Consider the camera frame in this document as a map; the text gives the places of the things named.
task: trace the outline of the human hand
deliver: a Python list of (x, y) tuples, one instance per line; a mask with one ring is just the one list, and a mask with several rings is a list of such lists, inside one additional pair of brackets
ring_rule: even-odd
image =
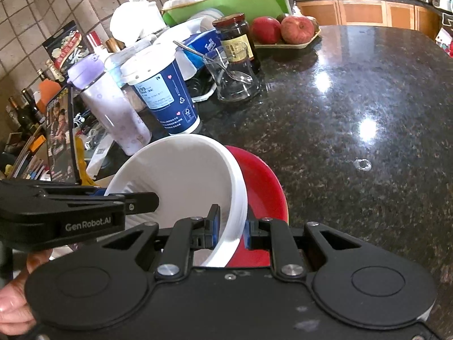
[(27, 256), (27, 267), (8, 285), (0, 290), (0, 332), (5, 335), (22, 335), (30, 330), (36, 321), (25, 299), (25, 282), (40, 265), (46, 263), (52, 249)]

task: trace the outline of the red bowl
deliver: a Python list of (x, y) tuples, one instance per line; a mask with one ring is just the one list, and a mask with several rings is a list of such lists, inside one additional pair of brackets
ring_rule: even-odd
[[(259, 157), (241, 148), (227, 145), (241, 168), (247, 189), (248, 204), (256, 218), (272, 217), (289, 222), (288, 205), (279, 180), (270, 167)], [(269, 253), (249, 251), (244, 237), (227, 267), (262, 267), (270, 265)]]

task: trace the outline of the metal screw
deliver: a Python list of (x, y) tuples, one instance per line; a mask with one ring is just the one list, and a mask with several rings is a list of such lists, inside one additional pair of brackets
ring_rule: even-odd
[(294, 265), (293, 263), (290, 263), (282, 267), (282, 272), (286, 276), (298, 276), (304, 272), (304, 268), (300, 265)]
[(165, 263), (157, 268), (157, 272), (163, 276), (173, 276), (180, 272), (180, 268), (173, 263)]

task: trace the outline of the kitchen cabinet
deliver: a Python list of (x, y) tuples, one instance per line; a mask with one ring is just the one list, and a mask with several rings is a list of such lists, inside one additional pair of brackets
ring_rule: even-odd
[(303, 15), (316, 18), (319, 25), (341, 24), (337, 0), (297, 2), (297, 7)]
[(436, 39), (439, 32), (440, 16), (423, 6), (415, 6), (415, 29)]
[(387, 26), (415, 29), (414, 6), (406, 3), (386, 2)]
[(379, 0), (339, 0), (342, 25), (387, 26), (386, 2)]

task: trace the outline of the metal spoon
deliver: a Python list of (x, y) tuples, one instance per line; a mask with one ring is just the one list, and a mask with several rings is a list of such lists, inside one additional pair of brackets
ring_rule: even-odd
[(253, 82), (253, 78), (246, 73), (243, 73), (241, 71), (235, 71), (235, 70), (231, 70), (231, 71), (227, 70), (227, 67), (223, 64), (223, 62), (218, 62), (218, 61), (212, 60), (210, 57), (203, 55), (201, 52), (195, 51), (194, 49), (190, 48), (189, 46), (184, 45), (181, 42), (173, 41), (173, 43), (175, 45), (178, 45), (182, 49), (185, 49), (186, 51), (193, 53), (194, 55), (200, 56), (201, 58), (205, 59), (206, 61), (219, 65), (219, 67), (221, 67), (227, 73), (227, 75), (233, 80), (240, 81), (241, 83), (244, 83), (244, 84), (250, 84)]

